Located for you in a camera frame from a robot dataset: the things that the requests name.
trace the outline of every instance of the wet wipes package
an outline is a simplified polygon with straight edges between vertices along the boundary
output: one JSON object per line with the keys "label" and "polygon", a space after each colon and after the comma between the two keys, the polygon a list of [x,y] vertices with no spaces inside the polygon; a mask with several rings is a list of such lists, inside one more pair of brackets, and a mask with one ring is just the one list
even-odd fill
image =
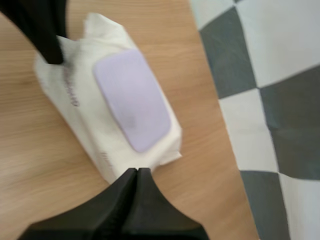
{"label": "wet wipes package", "polygon": [[37,79],[106,181],[181,156],[178,120],[122,25],[90,13],[83,38],[59,41],[64,64],[38,54]]}

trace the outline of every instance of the checkered cloth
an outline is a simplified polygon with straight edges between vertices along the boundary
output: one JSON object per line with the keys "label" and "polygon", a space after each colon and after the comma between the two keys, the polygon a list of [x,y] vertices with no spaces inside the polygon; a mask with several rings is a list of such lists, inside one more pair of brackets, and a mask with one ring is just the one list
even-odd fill
{"label": "checkered cloth", "polygon": [[320,239],[320,0],[190,0],[261,240]]}

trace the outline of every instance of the white plastic package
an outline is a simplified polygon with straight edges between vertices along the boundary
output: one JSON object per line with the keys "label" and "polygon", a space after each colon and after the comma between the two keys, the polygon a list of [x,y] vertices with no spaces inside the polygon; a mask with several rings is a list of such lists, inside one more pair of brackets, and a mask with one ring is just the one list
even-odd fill
{"label": "white plastic package", "polygon": [[128,168],[154,170],[181,156],[182,130],[161,88],[170,127],[151,147],[139,152],[128,141],[97,82],[94,67],[98,61],[123,51],[137,50],[122,25],[90,13],[82,39],[60,37],[59,40],[64,64],[47,64],[38,54],[35,73],[43,91],[106,181],[113,183]]}

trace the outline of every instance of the wood grain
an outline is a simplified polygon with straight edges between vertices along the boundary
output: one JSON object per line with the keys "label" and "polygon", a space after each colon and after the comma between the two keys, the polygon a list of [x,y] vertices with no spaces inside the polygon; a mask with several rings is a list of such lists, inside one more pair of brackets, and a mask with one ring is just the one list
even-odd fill
{"label": "wood grain", "polygon": [[[124,25],[183,128],[183,158],[158,168],[158,187],[212,240],[257,240],[201,40],[186,0],[71,0],[70,38],[88,12]],[[0,16],[0,239],[69,210],[108,184],[33,73],[34,49]]]}

